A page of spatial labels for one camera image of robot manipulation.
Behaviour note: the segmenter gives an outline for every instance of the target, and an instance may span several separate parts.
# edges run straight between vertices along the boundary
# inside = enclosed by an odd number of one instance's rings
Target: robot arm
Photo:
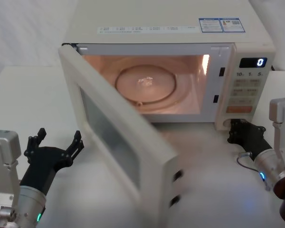
[[[34,228],[45,211],[46,194],[56,173],[70,167],[83,149],[79,131],[72,144],[62,150],[39,147],[46,132],[29,137],[24,155],[30,164],[19,186],[16,170],[21,155],[16,132],[0,131],[0,228]]]
[[[269,119],[275,127],[274,150],[263,137],[266,129],[245,120],[231,121],[228,142],[251,153],[257,170],[266,177],[276,196],[284,200],[280,215],[285,220],[285,98],[271,100]]]
[[[281,165],[285,168],[285,98],[271,100],[269,119],[275,127],[274,149]]]
[[[20,190],[16,166],[20,155],[17,133],[0,131],[0,218],[6,221],[13,221],[16,216]]]

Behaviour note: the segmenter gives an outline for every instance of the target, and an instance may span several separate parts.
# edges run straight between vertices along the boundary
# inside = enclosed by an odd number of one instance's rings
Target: green indicator light
[[[38,214],[37,222],[39,222],[39,221],[40,221],[40,219],[41,219],[41,213],[40,213],[40,214]]]

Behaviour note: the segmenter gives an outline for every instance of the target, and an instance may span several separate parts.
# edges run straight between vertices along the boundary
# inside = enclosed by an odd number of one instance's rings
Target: microwave top
[[[272,43],[248,0],[79,0],[63,43]]]

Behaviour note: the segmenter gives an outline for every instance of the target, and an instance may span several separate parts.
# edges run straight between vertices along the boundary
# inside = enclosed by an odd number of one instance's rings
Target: microwave oven
[[[248,0],[80,0],[59,55],[80,129],[163,227],[181,167],[150,122],[250,121],[275,48]]]

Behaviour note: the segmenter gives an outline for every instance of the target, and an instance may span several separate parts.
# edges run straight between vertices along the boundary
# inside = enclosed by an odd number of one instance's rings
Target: open microwave door
[[[146,227],[164,227],[174,192],[177,153],[70,45],[59,49],[81,130],[142,210]]]

